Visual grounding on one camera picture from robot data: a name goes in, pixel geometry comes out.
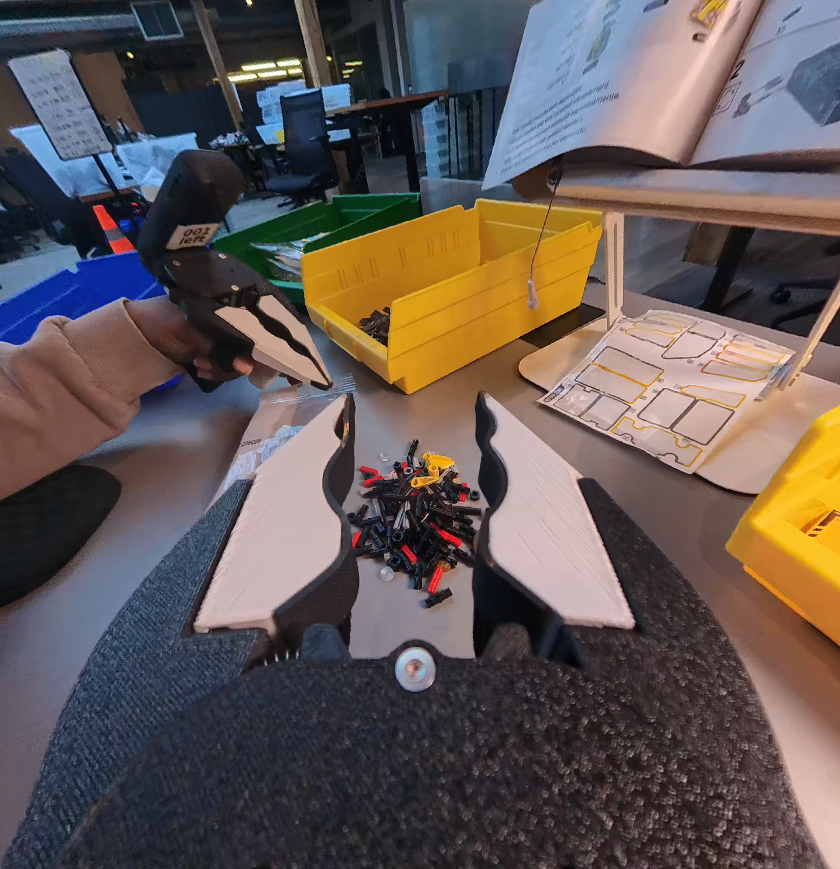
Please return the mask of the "clear plastic bag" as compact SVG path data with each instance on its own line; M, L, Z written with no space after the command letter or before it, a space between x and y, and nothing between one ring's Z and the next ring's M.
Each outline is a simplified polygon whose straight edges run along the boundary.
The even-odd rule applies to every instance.
M302 431L330 404L355 391L355 376L338 375L331 389L310 385L262 391L259 405L246 428L235 456L213 496L217 501L237 481L253 478L259 466Z

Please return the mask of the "blue plastic bin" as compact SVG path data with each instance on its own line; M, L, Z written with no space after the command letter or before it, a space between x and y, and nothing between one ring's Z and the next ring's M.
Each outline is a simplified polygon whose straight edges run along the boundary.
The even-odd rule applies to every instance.
M139 301L165 294L136 252L80 262L0 301L0 342L23 344L52 316L78 319L119 298Z

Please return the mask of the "beige book stand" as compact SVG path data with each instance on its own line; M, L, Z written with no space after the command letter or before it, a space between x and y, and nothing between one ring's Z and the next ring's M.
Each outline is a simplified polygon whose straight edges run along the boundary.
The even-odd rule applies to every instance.
M562 167L556 158L512 180L527 200L542 189L565 203L601 211L606 242L607 334L623 323L624 218L647 216L733 229L778 230L840 237L840 174ZM803 371L840 310L840 277L820 306L807 339L791 362L722 438L708 470L698 475L723 489L759 494L809 426L840 405L840 387Z

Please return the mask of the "black office chair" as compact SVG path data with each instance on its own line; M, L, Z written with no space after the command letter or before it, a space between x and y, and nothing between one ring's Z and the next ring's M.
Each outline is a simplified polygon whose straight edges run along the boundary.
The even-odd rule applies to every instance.
M266 182L267 189L294 208L325 201L338 187L339 172L327 132L322 89L280 96L285 168Z

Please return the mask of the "pile of small building pegs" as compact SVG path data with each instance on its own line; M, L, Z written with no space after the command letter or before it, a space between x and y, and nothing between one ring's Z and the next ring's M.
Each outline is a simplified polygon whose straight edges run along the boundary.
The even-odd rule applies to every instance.
M418 439L403 456L381 453L357 472L361 502L348 513L353 553L373 561L381 581L403 580L423 610L450 602L459 571L475 566L485 512L479 488L455 458Z

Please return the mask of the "whiteboard sign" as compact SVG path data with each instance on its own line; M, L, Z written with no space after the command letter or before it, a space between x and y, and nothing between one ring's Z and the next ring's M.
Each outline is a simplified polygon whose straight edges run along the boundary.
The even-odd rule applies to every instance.
M61 160L99 157L112 150L65 49L15 57L7 65Z

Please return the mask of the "person's left hand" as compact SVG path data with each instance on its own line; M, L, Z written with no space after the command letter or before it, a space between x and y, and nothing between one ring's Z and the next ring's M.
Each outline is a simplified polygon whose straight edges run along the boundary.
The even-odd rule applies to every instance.
M254 362L248 356L238 355L229 371L214 364L209 355L211 341L165 296L125 301L124 308L151 347L171 362L193 369L200 379L228 382L250 376L254 370Z

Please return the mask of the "white plastic sheet cover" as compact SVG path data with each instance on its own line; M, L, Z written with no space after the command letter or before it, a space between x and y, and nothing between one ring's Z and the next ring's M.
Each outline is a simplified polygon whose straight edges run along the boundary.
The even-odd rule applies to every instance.
M105 176L92 157L63 160L58 155L41 125L10 129L10 135L30 152L46 173L71 198L93 196L110 190ZM100 155L101 162L120 190L142 187L152 179L152 171L162 177L175 157L188 149L196 149L196 134L151 138L134 143L120 143L116 151Z

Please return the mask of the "sticker sheet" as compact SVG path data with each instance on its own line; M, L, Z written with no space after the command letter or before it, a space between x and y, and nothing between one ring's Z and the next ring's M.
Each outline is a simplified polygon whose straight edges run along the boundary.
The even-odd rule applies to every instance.
M621 316L537 403L696 473L793 354L711 320L650 310Z

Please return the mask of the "orange traffic cone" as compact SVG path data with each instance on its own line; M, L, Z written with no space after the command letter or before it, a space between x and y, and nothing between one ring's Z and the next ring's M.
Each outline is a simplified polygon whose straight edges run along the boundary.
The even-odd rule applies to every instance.
M103 205L95 204L92 206L92 210L113 255L135 252L131 240L122 232L115 219Z

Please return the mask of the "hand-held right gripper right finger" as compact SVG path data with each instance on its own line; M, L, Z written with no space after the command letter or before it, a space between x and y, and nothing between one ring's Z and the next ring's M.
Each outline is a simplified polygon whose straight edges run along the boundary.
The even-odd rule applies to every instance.
M511 628L528 655L583 655L594 636L637 639L587 480L487 392L476 399L475 439L488 506L475 543L475 655L493 655L494 636Z

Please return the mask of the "wooden background table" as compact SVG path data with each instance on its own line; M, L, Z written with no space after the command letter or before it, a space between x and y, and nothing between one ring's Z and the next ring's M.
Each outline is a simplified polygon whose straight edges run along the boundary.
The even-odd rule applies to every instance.
M326 110L326 118L335 128L343 129L355 125L362 117L380 115L394 134L396 152L405 159L408 189L411 193L419 193L420 177L411 117L414 112L421 111L427 105L449 97L450 92L447 90L392 96Z

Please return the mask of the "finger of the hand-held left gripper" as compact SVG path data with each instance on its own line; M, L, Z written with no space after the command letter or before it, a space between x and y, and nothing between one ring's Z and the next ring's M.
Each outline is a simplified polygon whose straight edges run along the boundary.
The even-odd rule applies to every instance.
M293 309L277 296L260 296L256 305L264 332L256 341L259 360L297 382L331 389L326 363Z
M229 325L234 331L237 331L244 338L250 340L252 350L242 350L240 353L250 354L251 358L254 360L254 370L249 377L250 382L254 386L260 389L267 389L272 386L277 375L288 377L264 362L261 362L257 357L256 342L257 339L262 337L264 332L256 314L250 310L242 308L221 308L216 311L215 316L221 323Z

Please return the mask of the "person's left forearm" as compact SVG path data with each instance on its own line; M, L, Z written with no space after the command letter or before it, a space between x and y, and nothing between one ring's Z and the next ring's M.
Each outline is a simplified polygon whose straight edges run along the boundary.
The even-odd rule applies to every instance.
M120 435L179 368L125 298L47 318L23 344L0 342L0 501Z

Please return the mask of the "stack of clear storage boxes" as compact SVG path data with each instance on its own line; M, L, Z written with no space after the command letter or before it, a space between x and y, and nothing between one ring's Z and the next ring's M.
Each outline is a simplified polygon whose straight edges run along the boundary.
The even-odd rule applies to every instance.
M262 112L262 124L256 130L266 144L284 143L283 114L281 97L311 92L303 86L303 81L282 81L256 93L256 101ZM325 111L332 112L338 108L346 108L352 104L352 92L347 82L325 86L322 92Z

